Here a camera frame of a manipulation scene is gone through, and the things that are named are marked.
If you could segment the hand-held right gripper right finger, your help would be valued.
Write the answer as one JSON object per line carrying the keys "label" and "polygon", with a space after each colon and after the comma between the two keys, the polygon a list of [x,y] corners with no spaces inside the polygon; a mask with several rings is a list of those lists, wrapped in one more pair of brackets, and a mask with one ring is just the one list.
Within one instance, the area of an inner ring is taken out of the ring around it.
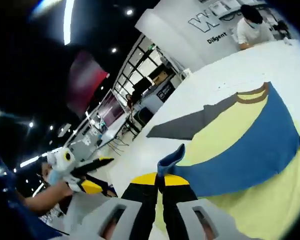
{"label": "hand-held right gripper right finger", "polygon": [[163,177],[163,219],[171,240],[241,240],[234,218],[209,200],[198,199],[189,182]]}

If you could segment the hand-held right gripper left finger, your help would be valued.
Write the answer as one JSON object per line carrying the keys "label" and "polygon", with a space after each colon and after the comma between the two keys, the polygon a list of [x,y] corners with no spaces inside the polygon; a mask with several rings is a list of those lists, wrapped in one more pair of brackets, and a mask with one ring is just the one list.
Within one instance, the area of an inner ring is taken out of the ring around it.
{"label": "hand-held right gripper left finger", "polygon": [[135,177],[121,198],[111,198],[83,218],[77,240],[147,240],[156,215],[155,172]]}

